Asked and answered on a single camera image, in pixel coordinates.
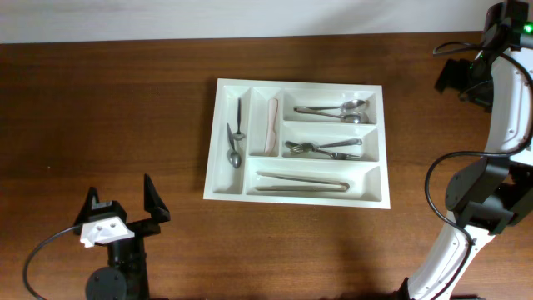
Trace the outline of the small teaspoon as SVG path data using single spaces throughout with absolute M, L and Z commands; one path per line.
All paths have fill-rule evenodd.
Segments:
M 227 140 L 228 140 L 228 144 L 230 147 L 228 151 L 228 161 L 234 168 L 239 168 L 242 164 L 242 157 L 235 147 L 235 141 L 232 136 L 232 130 L 228 123 L 226 124 L 226 129 L 227 129 Z
M 232 134 L 232 138 L 236 141 L 241 141 L 246 135 L 241 131 L 242 124 L 242 99 L 237 99 L 237 131 Z

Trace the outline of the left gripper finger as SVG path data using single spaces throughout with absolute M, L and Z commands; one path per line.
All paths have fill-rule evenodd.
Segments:
M 82 208 L 77 215 L 77 225 L 93 222 L 96 220 L 96 213 L 93 210 L 93 205 L 99 204 L 99 197 L 97 194 L 97 189 L 95 187 L 90 187 L 87 192 Z
M 147 173 L 144 174 L 143 178 L 143 193 L 144 210 L 151 215 L 151 219 L 158 223 L 169 222 L 171 220 L 170 212 Z

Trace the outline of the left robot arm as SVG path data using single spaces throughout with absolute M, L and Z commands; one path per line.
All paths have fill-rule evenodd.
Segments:
M 170 212 L 148 174 L 143 178 L 143 207 L 150 217 L 127 221 L 117 201 L 102 202 L 97 189 L 90 187 L 74 222 L 74 233 L 85 248 L 107 248 L 107 265 L 87 280 L 87 299 L 148 299 L 147 253 L 144 239 L 158 235 Z

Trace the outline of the steel fork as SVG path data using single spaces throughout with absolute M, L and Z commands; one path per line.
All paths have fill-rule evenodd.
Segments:
M 291 141 L 286 141 L 285 146 L 289 148 L 291 154 L 303 154 L 303 153 L 319 153 L 327 155 L 329 158 L 334 160 L 350 160 L 358 161 L 361 159 L 360 156 L 355 154 L 348 154 L 343 152 L 330 152 L 326 150 L 321 150 L 317 145 L 313 143 L 295 143 Z
M 321 145 L 317 145 L 312 142 L 296 143 L 291 141 L 285 141 L 285 146 L 290 149 L 291 153 L 306 153 L 321 148 L 336 148 L 353 145 L 362 145 L 362 140 L 360 138 L 352 138 L 340 142 L 332 142 Z

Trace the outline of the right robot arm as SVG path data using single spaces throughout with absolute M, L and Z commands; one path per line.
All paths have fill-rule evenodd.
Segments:
M 481 41 L 454 42 L 455 53 L 475 51 L 469 61 L 448 60 L 435 89 L 458 91 L 462 102 L 491 114 L 483 151 L 450 152 L 476 161 L 455 173 L 445 195 L 446 212 L 428 205 L 444 226 L 426 261 L 404 279 L 393 299 L 451 299 L 476 254 L 496 235 L 532 211 L 532 21 L 526 1 L 491 6 Z

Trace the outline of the pink plastic knife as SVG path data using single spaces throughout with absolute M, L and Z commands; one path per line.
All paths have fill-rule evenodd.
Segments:
M 270 155 L 273 151 L 276 144 L 276 116 L 278 110 L 278 100 L 272 98 L 269 100 L 268 105 L 268 119 L 267 119 L 267 129 L 266 129 L 266 143 L 264 147 L 264 153 Z

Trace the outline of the steel tablespoon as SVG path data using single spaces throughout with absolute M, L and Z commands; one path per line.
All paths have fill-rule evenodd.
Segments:
M 313 110 L 309 107 L 301 107 L 297 106 L 293 108 L 293 111 L 300 114 L 310 114 L 310 115 L 317 115 L 317 116 L 323 116 L 323 117 L 329 117 L 329 118 L 336 118 L 339 119 L 342 123 L 355 123 L 355 124 L 367 124 L 369 123 L 370 119 L 368 116 L 363 112 L 355 112 L 352 114 L 330 114 L 326 112 L 320 112 L 318 110 Z
M 367 109 L 368 104 L 369 102 L 367 100 L 354 99 L 346 101 L 339 106 L 310 107 L 310 109 L 317 111 L 339 110 L 341 113 L 359 113 L 364 112 Z

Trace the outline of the long metal tongs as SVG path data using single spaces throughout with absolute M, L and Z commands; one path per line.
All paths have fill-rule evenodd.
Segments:
M 279 174 L 273 172 L 258 172 L 257 175 L 263 178 L 274 178 L 281 181 L 296 182 L 296 185 L 270 185 L 256 186 L 257 191 L 263 192 L 325 192 L 343 193 L 347 192 L 351 185 L 348 182 L 324 179 L 319 177 L 305 177 L 297 175 Z

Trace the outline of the white plastic cutlery tray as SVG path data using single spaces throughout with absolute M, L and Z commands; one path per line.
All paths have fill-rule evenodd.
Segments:
M 228 161 L 226 124 L 237 131 L 237 99 L 242 99 L 241 131 L 235 141 L 242 164 Z M 264 153 L 269 100 L 278 100 L 276 144 Z M 300 114 L 294 107 L 339 106 L 346 101 L 369 102 L 367 124 L 343 123 L 333 117 Z M 335 143 L 360 138 L 362 145 L 326 147 L 321 150 L 355 154 L 358 161 L 334 160 L 316 152 L 291 154 L 285 141 Z M 258 172 L 324 178 L 349 183 L 347 192 L 263 192 L 256 186 L 296 185 L 296 182 L 259 177 Z M 259 203 L 293 203 L 339 207 L 383 208 L 391 206 L 386 161 L 383 90 L 379 85 L 348 85 L 313 82 L 275 82 L 218 79 L 213 112 L 211 144 L 207 160 L 204 197 Z

